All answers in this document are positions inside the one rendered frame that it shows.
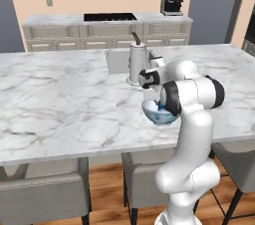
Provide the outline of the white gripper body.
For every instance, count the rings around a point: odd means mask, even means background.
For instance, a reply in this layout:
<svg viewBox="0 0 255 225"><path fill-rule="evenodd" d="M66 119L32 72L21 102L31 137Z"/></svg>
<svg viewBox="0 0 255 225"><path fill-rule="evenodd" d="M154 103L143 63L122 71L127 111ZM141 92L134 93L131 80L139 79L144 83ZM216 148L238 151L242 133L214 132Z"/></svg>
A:
<svg viewBox="0 0 255 225"><path fill-rule="evenodd" d="M145 100L158 101L160 99L160 88L149 88L143 90L143 98Z"/></svg>

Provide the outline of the blue and white bowl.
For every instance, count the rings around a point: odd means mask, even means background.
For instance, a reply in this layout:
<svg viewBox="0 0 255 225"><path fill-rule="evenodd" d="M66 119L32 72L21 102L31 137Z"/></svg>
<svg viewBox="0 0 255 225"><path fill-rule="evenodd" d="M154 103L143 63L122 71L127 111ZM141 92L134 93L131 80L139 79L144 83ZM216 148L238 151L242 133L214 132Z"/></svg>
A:
<svg viewBox="0 0 255 225"><path fill-rule="evenodd" d="M152 111L148 108L148 102L152 100L145 100L141 104L141 108L145 116L152 121L155 125L169 125L178 119L178 116L174 116L171 112L167 111L161 101L157 101L158 110Z"/></svg>

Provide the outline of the beige base cupboard run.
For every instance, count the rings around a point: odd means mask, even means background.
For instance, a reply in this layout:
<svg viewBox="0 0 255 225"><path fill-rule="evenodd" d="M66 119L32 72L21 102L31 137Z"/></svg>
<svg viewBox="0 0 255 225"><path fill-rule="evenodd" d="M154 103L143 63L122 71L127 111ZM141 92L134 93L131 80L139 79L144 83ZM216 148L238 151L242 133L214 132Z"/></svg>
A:
<svg viewBox="0 0 255 225"><path fill-rule="evenodd" d="M187 45L187 16L134 13L130 21L85 21L82 14L32 15L22 27L29 52L128 48L132 32L148 47Z"/></svg>

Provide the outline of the grey upholstered stool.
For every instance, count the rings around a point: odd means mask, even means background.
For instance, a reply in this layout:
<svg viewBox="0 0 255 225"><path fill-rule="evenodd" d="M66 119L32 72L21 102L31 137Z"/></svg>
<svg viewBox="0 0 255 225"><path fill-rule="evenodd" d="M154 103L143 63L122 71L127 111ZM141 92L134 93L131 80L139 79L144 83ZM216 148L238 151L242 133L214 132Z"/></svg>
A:
<svg viewBox="0 0 255 225"><path fill-rule="evenodd" d="M11 177L0 166L3 225L33 225L75 217L90 225L91 211L87 157L21 164Z"/></svg>
<svg viewBox="0 0 255 225"><path fill-rule="evenodd" d="M128 208L130 225L136 225L139 208L166 203L168 196L158 190L155 183L155 172L169 161L174 153L174 148L166 148L122 154L124 206Z"/></svg>
<svg viewBox="0 0 255 225"><path fill-rule="evenodd" d="M235 208L244 193L255 192L255 139L242 141L218 142L212 144L212 150L228 172L237 187L222 225L228 225Z"/></svg>

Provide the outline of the black hob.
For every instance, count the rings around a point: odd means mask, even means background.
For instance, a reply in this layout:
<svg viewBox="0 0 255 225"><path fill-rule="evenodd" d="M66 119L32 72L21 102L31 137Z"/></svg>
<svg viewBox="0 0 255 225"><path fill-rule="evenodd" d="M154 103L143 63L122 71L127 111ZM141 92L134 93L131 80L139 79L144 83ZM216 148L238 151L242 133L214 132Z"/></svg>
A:
<svg viewBox="0 0 255 225"><path fill-rule="evenodd" d="M136 17L133 13L95 13L85 14L85 22L101 22L101 21L134 21Z"/></svg>

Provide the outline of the black and silver coffee machine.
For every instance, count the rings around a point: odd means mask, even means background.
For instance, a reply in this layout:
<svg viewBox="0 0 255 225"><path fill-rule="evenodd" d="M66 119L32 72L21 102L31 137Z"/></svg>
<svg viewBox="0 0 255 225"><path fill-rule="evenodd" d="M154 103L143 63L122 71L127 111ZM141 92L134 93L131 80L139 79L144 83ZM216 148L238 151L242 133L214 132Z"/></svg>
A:
<svg viewBox="0 0 255 225"><path fill-rule="evenodd" d="M161 0L160 12L164 16L182 16L181 3L184 0Z"/></svg>

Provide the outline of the black and silver oven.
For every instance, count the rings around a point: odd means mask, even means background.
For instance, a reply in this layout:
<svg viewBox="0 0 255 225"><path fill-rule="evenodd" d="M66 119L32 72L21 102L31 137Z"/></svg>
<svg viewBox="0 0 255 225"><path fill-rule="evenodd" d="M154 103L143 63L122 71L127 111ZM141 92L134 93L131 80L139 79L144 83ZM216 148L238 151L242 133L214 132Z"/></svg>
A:
<svg viewBox="0 0 255 225"><path fill-rule="evenodd" d="M251 15L242 49L255 57L255 13Z"/></svg>

